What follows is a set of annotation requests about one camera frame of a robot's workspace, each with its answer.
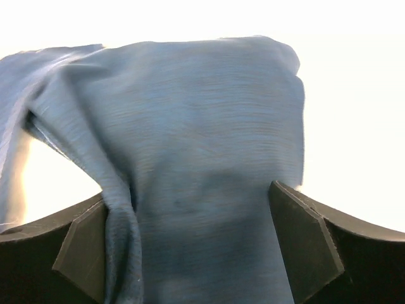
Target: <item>blue cloth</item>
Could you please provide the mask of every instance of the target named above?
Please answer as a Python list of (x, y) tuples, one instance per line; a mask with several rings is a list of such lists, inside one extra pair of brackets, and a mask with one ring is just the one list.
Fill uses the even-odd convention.
[(266, 193), (301, 183), (298, 68), (261, 36), (4, 58), (0, 220), (29, 112), (103, 189), (105, 304), (293, 303)]

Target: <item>black plastic part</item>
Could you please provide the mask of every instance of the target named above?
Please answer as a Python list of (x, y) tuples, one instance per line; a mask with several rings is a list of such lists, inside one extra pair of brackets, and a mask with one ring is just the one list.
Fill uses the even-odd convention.
[(0, 234), (0, 303), (102, 303), (106, 215), (98, 194)]
[(296, 304), (405, 303), (405, 233), (273, 182), (271, 214)]

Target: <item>wrinkled cloth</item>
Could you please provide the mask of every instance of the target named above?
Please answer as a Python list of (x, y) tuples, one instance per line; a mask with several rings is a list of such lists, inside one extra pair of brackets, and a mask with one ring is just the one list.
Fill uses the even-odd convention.
[(27, 128), (103, 189), (105, 304), (293, 303), (267, 190), (302, 182), (298, 68), (262, 36), (2, 59), (0, 220)]

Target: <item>bright background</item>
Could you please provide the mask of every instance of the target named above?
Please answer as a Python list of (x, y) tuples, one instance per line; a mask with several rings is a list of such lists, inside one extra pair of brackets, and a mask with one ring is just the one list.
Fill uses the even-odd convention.
[[(405, 232), (405, 18), (400, 1), (36, 0), (1, 6), (0, 57), (50, 46), (257, 34), (291, 45), (306, 90), (301, 191)], [(99, 191), (43, 144), (31, 139), (26, 151), (25, 222)], [(45, 187), (48, 183), (54, 187)], [(55, 205), (54, 193), (61, 191), (66, 198)]]

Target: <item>textured fabric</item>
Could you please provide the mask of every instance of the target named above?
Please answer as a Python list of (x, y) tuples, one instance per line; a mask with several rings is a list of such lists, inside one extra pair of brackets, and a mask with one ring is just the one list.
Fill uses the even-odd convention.
[(28, 125), (103, 189), (106, 304), (292, 303), (266, 192), (301, 183), (298, 68), (261, 36), (4, 58), (3, 222)]

